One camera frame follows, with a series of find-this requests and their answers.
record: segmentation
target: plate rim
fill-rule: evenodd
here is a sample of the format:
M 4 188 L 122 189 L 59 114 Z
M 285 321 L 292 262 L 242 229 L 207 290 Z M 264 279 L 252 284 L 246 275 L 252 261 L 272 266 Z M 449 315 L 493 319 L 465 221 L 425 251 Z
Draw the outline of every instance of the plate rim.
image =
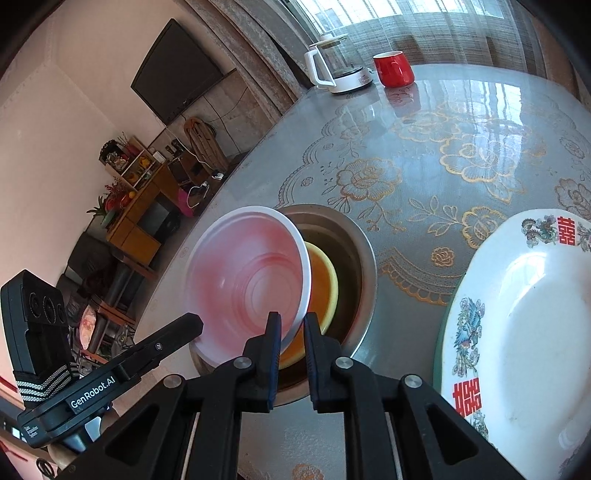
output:
M 591 221 L 586 220 L 584 218 L 582 218 L 581 216 L 569 212 L 568 210 L 564 210 L 564 209 L 559 209 L 559 208 L 536 208 L 536 209 L 530 209 L 530 210 L 523 210 L 522 212 L 518 212 L 514 215 L 511 215 L 507 220 L 505 220 L 501 225 L 499 225 L 499 227 L 488 237 L 484 240 L 484 242 L 482 242 L 482 245 L 478 248 L 478 250 L 476 250 L 476 252 L 474 253 L 474 255 L 472 256 L 472 259 L 470 260 L 470 263 L 468 264 L 468 268 L 466 269 L 466 271 L 464 272 L 464 274 L 462 275 L 462 277 L 458 280 L 456 288 L 453 290 L 452 295 L 450 297 L 449 302 L 447 303 L 446 309 L 443 312 L 443 316 L 441 317 L 441 325 L 439 327 L 439 332 L 437 333 L 437 341 L 435 344 L 435 354 L 434 354 L 434 361 L 433 361 L 433 388 L 437 391 L 437 393 L 439 393 L 441 396 L 442 395 L 442 387 L 443 387 L 443 340 L 445 338 L 445 334 L 446 334 L 446 330 L 447 330 L 447 326 L 448 326 L 448 322 L 449 322 L 449 314 L 452 310 L 452 307 L 455 305 L 455 302 L 457 300 L 457 293 L 459 292 L 465 278 L 466 275 L 468 275 L 468 273 L 470 272 L 470 269 L 473 269 L 473 262 L 474 259 L 477 258 L 477 255 L 483 256 L 485 255 L 485 253 L 483 252 L 483 247 L 487 244 L 490 244 L 490 239 L 493 238 L 495 235 L 498 236 L 497 234 L 507 230 L 510 228 L 510 226 L 515 223 L 515 220 L 517 219 L 517 217 L 522 218 L 525 216 L 525 218 L 533 218 L 536 215 L 539 215 L 538 212 L 554 212 L 554 214 L 556 214 L 556 212 L 562 212 L 563 215 L 567 215 L 570 218 L 574 219 L 576 222 L 577 221 L 581 221 L 584 222 L 585 224 L 591 226 Z

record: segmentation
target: red mug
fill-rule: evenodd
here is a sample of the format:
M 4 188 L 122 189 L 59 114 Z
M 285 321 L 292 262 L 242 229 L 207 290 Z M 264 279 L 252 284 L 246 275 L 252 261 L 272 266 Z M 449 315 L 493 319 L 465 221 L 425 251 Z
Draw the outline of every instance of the red mug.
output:
M 379 81 L 386 87 L 406 87 L 414 82 L 413 69 L 400 50 L 374 55 Z

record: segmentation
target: table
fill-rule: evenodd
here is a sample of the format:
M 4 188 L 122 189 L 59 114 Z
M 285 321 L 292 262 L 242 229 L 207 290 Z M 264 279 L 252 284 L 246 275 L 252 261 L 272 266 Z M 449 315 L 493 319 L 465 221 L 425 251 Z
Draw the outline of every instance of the table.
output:
M 106 236 L 109 243 L 146 266 L 160 248 L 160 242 L 147 234 L 137 223 L 160 193 L 178 206 L 178 184 L 165 164 L 160 165 L 146 181 L 119 215 L 115 225 L 109 228 Z
M 245 205 L 329 205 L 358 223 L 378 262 L 378 299 L 355 358 L 432 378 L 445 305 L 476 249 L 509 216 L 560 207 L 591 219 L 591 115 L 562 87 L 510 70 L 414 68 L 416 84 L 335 96 L 312 89 L 243 161 L 161 279 L 136 341 L 184 313 L 197 239 Z M 157 378 L 195 377 L 188 347 Z M 340 414 L 308 398 L 244 414 L 240 471 L 253 480 L 345 478 Z

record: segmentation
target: yellow bowl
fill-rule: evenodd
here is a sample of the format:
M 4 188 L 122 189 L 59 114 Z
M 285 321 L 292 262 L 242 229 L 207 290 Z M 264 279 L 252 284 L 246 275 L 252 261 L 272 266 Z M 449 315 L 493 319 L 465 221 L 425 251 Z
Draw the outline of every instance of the yellow bowl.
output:
M 324 335 L 335 315 L 336 300 L 339 296 L 339 282 L 336 271 L 326 254 L 317 246 L 308 242 L 306 250 L 310 257 L 312 269 L 312 289 L 308 312 L 316 312 L 320 331 Z M 306 351 L 304 350 L 304 325 L 300 327 L 295 338 L 279 357 L 279 369 L 289 367 L 298 362 Z

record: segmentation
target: kettle handle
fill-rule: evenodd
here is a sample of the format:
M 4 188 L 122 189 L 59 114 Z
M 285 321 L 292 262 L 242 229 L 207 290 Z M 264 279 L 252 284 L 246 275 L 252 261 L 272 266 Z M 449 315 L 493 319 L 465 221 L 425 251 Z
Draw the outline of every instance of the kettle handle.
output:
M 322 72 L 325 78 L 330 80 L 320 80 L 320 78 L 318 77 L 318 71 L 316 70 L 316 62 L 314 61 L 315 55 L 318 55 L 319 57 L 320 71 Z M 317 85 L 319 87 L 336 87 L 336 82 L 330 74 L 328 65 L 324 61 L 324 58 L 322 58 L 322 55 L 320 54 L 317 48 L 312 48 L 312 50 L 307 51 L 304 54 L 304 60 L 306 61 L 306 67 L 308 68 L 308 77 L 314 85 Z

